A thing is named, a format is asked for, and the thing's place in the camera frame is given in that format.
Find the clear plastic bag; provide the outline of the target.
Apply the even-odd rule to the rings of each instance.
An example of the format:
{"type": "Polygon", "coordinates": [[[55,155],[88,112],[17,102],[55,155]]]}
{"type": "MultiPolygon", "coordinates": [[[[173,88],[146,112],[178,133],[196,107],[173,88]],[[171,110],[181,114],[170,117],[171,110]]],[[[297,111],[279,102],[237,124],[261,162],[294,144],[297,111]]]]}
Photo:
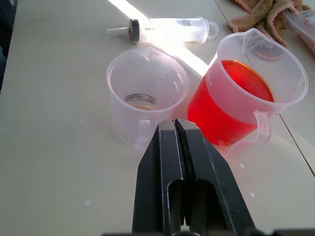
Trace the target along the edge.
{"type": "Polygon", "coordinates": [[[297,14],[285,10],[283,16],[290,29],[315,55],[315,9],[301,11],[297,14]]]}

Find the beaker with red liquid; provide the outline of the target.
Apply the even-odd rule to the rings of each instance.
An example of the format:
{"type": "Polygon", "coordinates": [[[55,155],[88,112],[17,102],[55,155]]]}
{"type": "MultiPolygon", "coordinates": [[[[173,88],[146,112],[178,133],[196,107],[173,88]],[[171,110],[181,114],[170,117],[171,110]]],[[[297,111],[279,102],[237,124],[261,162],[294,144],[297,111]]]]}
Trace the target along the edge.
{"type": "Polygon", "coordinates": [[[233,33],[218,45],[188,109],[188,118],[224,156],[236,156],[271,137],[272,116],[300,102],[308,76],[284,46],[257,29],[233,33]]]}

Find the beige terry cloth towel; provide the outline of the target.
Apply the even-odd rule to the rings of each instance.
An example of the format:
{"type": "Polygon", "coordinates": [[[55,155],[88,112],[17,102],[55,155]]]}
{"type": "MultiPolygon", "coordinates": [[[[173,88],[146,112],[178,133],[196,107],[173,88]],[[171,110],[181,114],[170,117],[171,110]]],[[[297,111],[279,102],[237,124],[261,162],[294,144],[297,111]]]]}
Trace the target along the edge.
{"type": "Polygon", "coordinates": [[[298,12],[310,10],[303,0],[234,0],[248,14],[228,21],[231,30],[246,32],[252,28],[269,39],[272,39],[287,48],[283,30],[286,23],[283,11],[288,10],[296,15],[298,12]]]}

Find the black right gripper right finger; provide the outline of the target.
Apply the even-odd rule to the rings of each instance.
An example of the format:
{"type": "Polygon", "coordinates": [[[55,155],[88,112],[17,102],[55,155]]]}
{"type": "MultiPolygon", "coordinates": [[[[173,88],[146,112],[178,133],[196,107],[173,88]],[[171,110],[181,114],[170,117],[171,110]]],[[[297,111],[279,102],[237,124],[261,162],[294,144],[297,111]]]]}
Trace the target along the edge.
{"type": "Polygon", "coordinates": [[[186,171],[185,220],[198,234],[248,234],[254,222],[227,161],[193,122],[176,119],[186,171]]]}

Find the clear plastic beaker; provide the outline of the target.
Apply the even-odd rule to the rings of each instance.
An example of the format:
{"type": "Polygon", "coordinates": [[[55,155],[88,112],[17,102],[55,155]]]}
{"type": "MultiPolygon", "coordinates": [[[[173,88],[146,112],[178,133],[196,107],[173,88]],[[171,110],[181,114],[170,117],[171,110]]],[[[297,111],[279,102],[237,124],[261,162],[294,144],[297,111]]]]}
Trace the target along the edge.
{"type": "Polygon", "coordinates": [[[158,124],[172,118],[189,91],[184,68],[154,46],[118,55],[107,69],[106,81],[113,128],[139,150],[147,148],[158,124]]]}

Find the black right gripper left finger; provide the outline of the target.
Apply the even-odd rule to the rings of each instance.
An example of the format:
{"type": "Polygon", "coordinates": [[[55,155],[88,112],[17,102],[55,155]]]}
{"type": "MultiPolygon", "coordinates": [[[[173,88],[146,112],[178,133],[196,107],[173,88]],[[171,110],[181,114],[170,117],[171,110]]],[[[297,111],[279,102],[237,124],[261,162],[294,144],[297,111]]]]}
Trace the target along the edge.
{"type": "Polygon", "coordinates": [[[137,170],[132,232],[175,234],[183,223],[184,175],[174,121],[160,123],[137,170]]]}

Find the dark object beside table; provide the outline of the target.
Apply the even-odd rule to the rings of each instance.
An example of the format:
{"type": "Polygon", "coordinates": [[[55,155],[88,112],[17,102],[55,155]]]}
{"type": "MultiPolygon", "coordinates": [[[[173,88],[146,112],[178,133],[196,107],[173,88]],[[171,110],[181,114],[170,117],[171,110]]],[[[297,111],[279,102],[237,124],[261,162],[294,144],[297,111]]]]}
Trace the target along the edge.
{"type": "Polygon", "coordinates": [[[9,53],[18,0],[0,0],[0,91],[9,53]]]}

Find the large clear plastic syringe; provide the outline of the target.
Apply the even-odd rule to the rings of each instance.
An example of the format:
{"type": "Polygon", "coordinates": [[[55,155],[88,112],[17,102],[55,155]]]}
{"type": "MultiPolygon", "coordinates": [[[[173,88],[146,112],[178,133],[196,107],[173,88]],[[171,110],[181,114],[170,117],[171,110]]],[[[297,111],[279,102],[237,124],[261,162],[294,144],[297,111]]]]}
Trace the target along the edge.
{"type": "Polygon", "coordinates": [[[202,17],[129,19],[127,27],[107,30],[108,35],[127,36],[132,44],[153,43],[159,36],[203,44],[218,33],[218,25],[202,17]]]}

